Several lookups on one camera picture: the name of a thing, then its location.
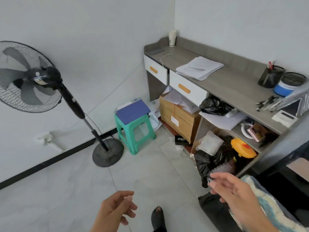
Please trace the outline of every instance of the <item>drawer handle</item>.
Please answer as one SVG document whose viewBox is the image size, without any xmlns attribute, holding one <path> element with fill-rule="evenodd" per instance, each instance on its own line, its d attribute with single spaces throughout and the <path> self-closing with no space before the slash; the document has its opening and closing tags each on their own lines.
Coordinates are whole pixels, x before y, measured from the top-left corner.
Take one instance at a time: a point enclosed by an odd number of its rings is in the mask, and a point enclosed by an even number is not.
<svg viewBox="0 0 309 232">
<path fill-rule="evenodd" d="M 186 93 L 188 93 L 188 94 L 191 93 L 191 90 L 189 90 L 188 88 L 184 87 L 182 84 L 179 84 L 178 87 L 180 89 L 182 89 L 183 91 L 185 91 Z"/>
<path fill-rule="evenodd" d="M 154 69 L 152 66 L 150 66 L 150 70 L 152 70 L 155 74 L 158 73 L 158 71 L 156 69 Z"/>
</svg>

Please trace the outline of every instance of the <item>hand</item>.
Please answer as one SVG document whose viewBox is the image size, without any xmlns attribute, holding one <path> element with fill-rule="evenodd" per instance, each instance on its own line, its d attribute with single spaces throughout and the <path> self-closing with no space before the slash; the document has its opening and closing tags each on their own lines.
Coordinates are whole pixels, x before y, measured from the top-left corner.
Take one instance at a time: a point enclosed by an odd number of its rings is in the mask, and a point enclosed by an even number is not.
<svg viewBox="0 0 309 232">
<path fill-rule="evenodd" d="M 211 193 L 219 194 L 220 201 L 227 203 L 235 217 L 250 232 L 278 232 L 264 214 L 257 197 L 248 183 L 243 182 L 230 173 L 212 173 L 208 185 Z"/>
<path fill-rule="evenodd" d="M 117 191 L 109 198 L 105 199 L 90 232 L 116 232 L 120 223 L 128 225 L 127 219 L 123 216 L 128 215 L 134 218 L 137 206 L 132 202 L 134 191 Z"/>
</svg>

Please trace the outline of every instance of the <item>desk top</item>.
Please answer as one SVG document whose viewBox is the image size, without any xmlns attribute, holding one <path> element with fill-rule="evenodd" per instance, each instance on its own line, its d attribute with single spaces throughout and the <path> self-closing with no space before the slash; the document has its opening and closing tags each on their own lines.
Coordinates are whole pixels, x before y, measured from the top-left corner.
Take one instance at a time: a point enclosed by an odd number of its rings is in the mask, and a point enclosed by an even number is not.
<svg viewBox="0 0 309 232">
<path fill-rule="evenodd" d="M 162 62 L 166 68 L 174 72 L 176 72 L 177 67 L 187 64 L 192 59 L 200 56 L 180 46 L 166 46 L 163 48 L 165 51 L 158 54 L 145 54 L 160 64 L 160 59 L 163 56 L 171 54 L 164 57 Z M 272 120 L 273 113 L 269 111 L 256 111 L 256 103 L 268 99 L 271 95 L 276 95 L 272 89 L 259 86 L 257 84 L 258 78 L 248 76 L 244 72 L 231 66 L 222 67 L 210 74 L 203 81 L 186 76 L 183 77 L 239 109 L 276 133 L 281 135 L 288 130 L 288 128 L 281 123 Z"/>
</svg>

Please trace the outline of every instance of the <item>yellow plastic container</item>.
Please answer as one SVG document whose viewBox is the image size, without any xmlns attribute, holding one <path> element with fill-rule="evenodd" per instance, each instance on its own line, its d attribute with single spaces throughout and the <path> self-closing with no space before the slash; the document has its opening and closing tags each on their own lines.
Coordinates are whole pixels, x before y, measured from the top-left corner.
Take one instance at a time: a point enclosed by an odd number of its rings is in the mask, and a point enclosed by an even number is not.
<svg viewBox="0 0 309 232">
<path fill-rule="evenodd" d="M 243 140 L 234 138 L 231 140 L 231 145 L 238 152 L 240 157 L 252 159 L 257 156 L 257 153 Z"/>
</svg>

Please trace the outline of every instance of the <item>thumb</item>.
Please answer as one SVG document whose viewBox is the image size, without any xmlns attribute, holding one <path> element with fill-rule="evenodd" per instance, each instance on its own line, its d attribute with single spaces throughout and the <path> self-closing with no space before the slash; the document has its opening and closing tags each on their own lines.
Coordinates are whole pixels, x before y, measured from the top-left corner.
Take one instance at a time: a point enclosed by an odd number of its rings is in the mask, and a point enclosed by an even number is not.
<svg viewBox="0 0 309 232">
<path fill-rule="evenodd" d="M 122 203 L 111 214 L 116 216 L 120 221 L 122 215 L 128 210 L 131 203 L 132 196 L 129 195 L 123 199 Z"/>
<path fill-rule="evenodd" d="M 228 191 L 224 186 L 220 183 L 211 181 L 209 186 L 218 194 L 220 195 L 225 201 L 230 205 L 233 204 L 236 200 L 236 196 L 233 195 L 230 191 Z"/>
</svg>

